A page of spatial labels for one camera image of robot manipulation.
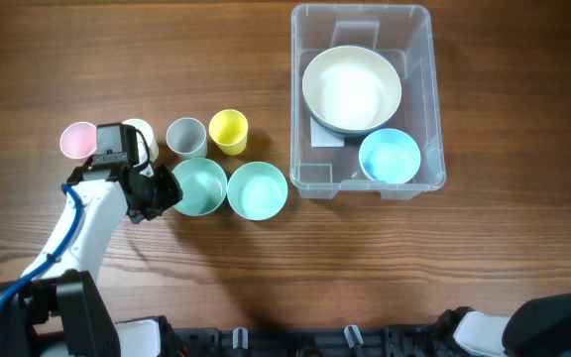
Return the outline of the cream cup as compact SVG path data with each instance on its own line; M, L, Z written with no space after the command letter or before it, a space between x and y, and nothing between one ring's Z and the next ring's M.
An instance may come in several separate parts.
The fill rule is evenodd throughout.
M145 140L139 139L138 143L147 143L147 147L150 152L150 159L154 162L159 156L159 146L152 126L147 121L139 118L124 120L123 124L135 127L144 135Z

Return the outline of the mint green small bowl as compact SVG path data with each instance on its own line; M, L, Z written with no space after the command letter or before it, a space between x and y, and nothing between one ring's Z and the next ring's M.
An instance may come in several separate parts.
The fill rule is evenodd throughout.
M217 163L209 159L185 160L171 173L182 191L182 198L174 206L181 214L210 214L217 210L226 198L228 177Z

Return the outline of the grey cup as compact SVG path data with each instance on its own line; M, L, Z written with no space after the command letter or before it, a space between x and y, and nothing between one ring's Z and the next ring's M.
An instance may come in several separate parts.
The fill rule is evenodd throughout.
M166 140L169 148L183 160L205 158L207 155L207 133L195 118L179 118L171 123Z

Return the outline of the pink cup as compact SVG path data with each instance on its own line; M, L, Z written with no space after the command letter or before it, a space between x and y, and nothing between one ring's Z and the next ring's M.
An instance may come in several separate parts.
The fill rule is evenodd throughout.
M59 147L70 159L86 159L96 152L96 126L88 122L71 124L62 132Z

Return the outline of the dark blue large bowl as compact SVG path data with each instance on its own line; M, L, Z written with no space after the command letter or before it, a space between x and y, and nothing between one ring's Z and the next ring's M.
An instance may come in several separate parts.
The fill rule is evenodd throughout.
M320 125L323 129L331 132L332 134L336 134L338 136L343 136L343 137L360 137L360 136L365 136L365 135L369 135L370 133L379 130L379 129L383 129L385 127L388 126L388 124L390 123L392 117L388 118L386 121L384 121L383 123L374 126L372 128L369 129L365 129L365 130L357 130L357 131L345 131L342 129L337 129L329 124L327 124L326 122L324 122L320 117L318 117L317 115L314 114L314 112L312 111L312 109L309 107L309 105L307 104L307 102L305 100L303 100L303 106L306 109L306 111L310 114L310 118L316 122L318 125Z

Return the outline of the cream large bowl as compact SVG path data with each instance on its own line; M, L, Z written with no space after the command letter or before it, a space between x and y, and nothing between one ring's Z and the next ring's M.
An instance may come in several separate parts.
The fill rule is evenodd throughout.
M301 79L303 100L327 124L365 130L393 117L402 88L394 65L360 46L339 46L313 58Z

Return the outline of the clear plastic storage bin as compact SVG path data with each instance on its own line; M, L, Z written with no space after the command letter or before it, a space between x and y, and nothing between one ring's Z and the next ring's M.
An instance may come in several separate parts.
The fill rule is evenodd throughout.
M360 46L389 60L400 75L400 108L385 128L408 133L421 152L417 174L407 183L368 179L359 150L368 136L344 137L340 148L310 145L310 114L301 79L320 53ZM428 10L420 5L301 4L291 13L292 184L304 198L331 199L342 191L378 192L383 199L409 200L436 191L446 181L434 45Z

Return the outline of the light blue small bowl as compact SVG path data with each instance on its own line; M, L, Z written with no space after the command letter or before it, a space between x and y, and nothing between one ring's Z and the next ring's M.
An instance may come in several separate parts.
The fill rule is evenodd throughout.
M368 179L404 184L417 174L421 152L408 133L384 128L372 132L363 140L358 159Z

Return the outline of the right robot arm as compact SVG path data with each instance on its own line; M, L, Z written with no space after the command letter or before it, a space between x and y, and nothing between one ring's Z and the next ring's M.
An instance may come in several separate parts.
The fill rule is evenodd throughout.
M510 317L447 310L428 338L437 356L571 356L571 293L532 299Z

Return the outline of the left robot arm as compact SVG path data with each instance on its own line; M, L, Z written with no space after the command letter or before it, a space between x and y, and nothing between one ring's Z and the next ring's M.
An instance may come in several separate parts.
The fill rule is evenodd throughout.
M15 282L0 284L1 356L172 356L180 338L162 316L114 323L96 279L124 217L138 224L178 203L168 167L151 176L116 155L91 156L61 189L48 243Z

